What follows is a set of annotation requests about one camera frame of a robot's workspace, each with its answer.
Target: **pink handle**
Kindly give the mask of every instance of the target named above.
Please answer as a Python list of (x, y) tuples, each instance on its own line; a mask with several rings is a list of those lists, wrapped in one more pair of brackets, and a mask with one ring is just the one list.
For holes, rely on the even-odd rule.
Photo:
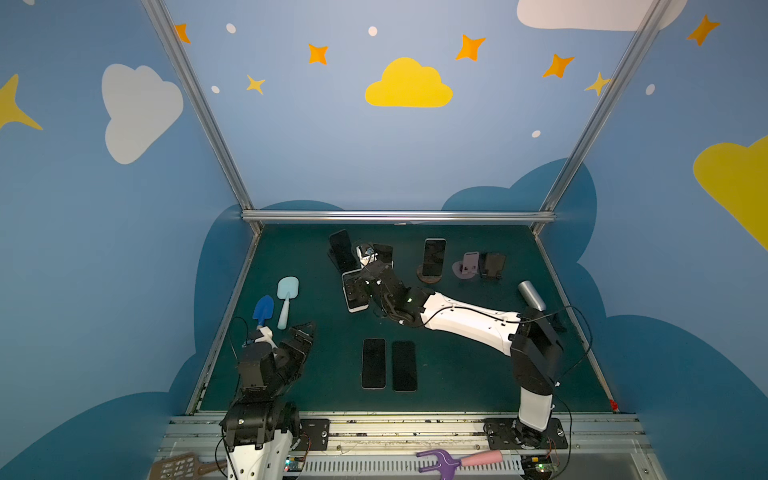
[(483, 453), (475, 453), (469, 457), (462, 458), (462, 467), (471, 467), (473, 465), (487, 465), (489, 463), (499, 463), (502, 453), (499, 450), (488, 450)]

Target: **green table surface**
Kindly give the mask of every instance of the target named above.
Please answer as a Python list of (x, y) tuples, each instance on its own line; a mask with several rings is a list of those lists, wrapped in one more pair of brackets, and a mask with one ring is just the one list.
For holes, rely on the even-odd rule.
[[(424, 239), (445, 238), (443, 276), (430, 288), (462, 302), (520, 312), (526, 303), (517, 285), (530, 280), (548, 311), (562, 307), (534, 237), (525, 226), (267, 225), (234, 315), (246, 319), (250, 328), (255, 329), (257, 322), (251, 319), (253, 308), (259, 298), (270, 294), (275, 310), (266, 324), (274, 331), (278, 343), (287, 330), (276, 327), (283, 305), (276, 297), (277, 283), (285, 276), (299, 278), (299, 296), (290, 302), (288, 325), (315, 321), (317, 331), (304, 374), (284, 399), (296, 402), (302, 411), (516, 411), (520, 389), (512, 377), (510, 358), (498, 350), (453, 333), (411, 329), (380, 319), (376, 314), (381, 313), (372, 302), (362, 312), (347, 311), (339, 272), (327, 255), (328, 236), (342, 228), (349, 231), (353, 245), (392, 245), (394, 270), (406, 286), (426, 286), (416, 277)], [(471, 251), (506, 255), (502, 279), (457, 278), (451, 265)], [(568, 316), (558, 315), (568, 328), (561, 333), (565, 348), (561, 368), (565, 371), (581, 358), (584, 349)], [(228, 335), (239, 354), (245, 336), (243, 322), (234, 319)], [(362, 341), (368, 338), (386, 339), (385, 389), (367, 390), (360, 385)], [(416, 392), (392, 390), (391, 348), (397, 340), (415, 343), (419, 384)], [(237, 382), (236, 361), (225, 339), (201, 410), (226, 410)], [(572, 411), (610, 412), (609, 401), (587, 360), (571, 370), (561, 383), (557, 394)]]

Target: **light blue toy shovel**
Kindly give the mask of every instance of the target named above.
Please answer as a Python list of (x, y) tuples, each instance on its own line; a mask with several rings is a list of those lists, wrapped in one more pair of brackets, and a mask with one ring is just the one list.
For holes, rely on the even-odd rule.
[(272, 318), (272, 312), (275, 310), (275, 301), (269, 295), (262, 296), (253, 309), (253, 319), (259, 320), (259, 327)]
[(277, 284), (277, 298), (285, 300), (283, 309), (280, 311), (280, 320), (277, 322), (277, 328), (285, 330), (288, 326), (288, 306), (292, 298), (299, 294), (299, 279), (294, 276), (287, 276)]

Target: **brown slotted spatula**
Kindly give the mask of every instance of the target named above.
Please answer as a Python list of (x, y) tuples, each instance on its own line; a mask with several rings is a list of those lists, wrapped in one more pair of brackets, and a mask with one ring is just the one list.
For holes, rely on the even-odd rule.
[(218, 463), (200, 463), (197, 460), (197, 455), (185, 453), (153, 463), (152, 469), (149, 471), (149, 480), (165, 480), (166, 478), (198, 480), (203, 475), (215, 472), (219, 467), (224, 470), (227, 467), (227, 460), (219, 460)]

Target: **silver cylinder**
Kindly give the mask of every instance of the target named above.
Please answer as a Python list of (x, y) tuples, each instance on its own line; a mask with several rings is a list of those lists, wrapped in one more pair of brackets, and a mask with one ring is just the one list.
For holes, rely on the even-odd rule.
[(541, 299), (530, 280), (520, 282), (520, 285), (518, 285), (518, 290), (520, 290), (523, 298), (525, 298), (525, 301), (531, 308), (535, 308), (539, 312), (543, 312), (547, 309), (547, 304), (544, 303), (544, 300)]

